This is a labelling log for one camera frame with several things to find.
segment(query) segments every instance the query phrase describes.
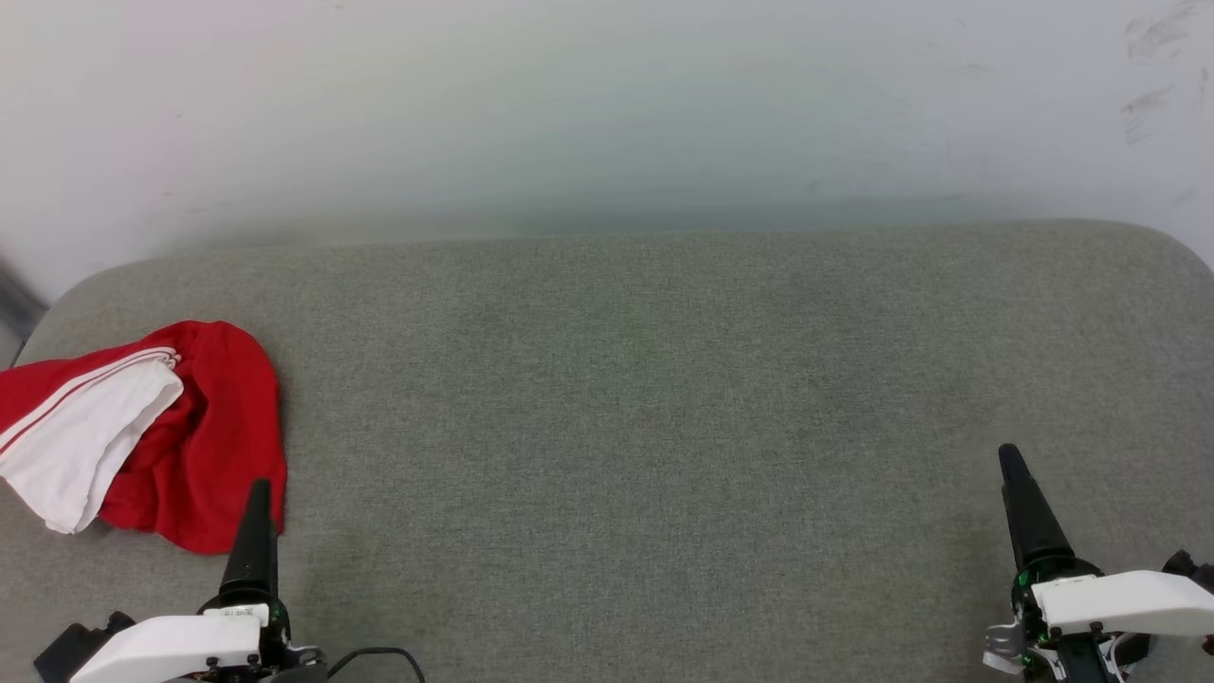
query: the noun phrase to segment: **gray fabric surface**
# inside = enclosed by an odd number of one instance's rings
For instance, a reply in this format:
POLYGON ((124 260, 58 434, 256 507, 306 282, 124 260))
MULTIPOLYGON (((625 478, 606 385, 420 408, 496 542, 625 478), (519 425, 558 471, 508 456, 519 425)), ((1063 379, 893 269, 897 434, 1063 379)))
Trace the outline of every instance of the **gray fabric surface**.
MULTIPOLYGON (((1011 681, 995 448, 1106 571, 1214 559, 1214 275, 1093 222, 251 250, 100 274, 22 363, 182 318, 283 386, 296 639, 435 682, 1011 681)), ((0 490, 0 679, 223 558, 0 490)), ((405 681, 361 661, 351 679, 405 681)), ((1214 677, 1193 642, 1142 683, 1214 677)))

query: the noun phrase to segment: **red and white towel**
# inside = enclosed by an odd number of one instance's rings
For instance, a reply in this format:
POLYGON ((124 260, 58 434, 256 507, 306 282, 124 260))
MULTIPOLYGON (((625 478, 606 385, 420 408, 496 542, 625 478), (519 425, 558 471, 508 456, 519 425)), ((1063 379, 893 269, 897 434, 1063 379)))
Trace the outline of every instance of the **red and white towel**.
POLYGON ((282 529, 278 382, 257 341, 180 321, 134 345, 0 372, 0 477, 63 534, 101 517, 226 553, 253 482, 282 529))

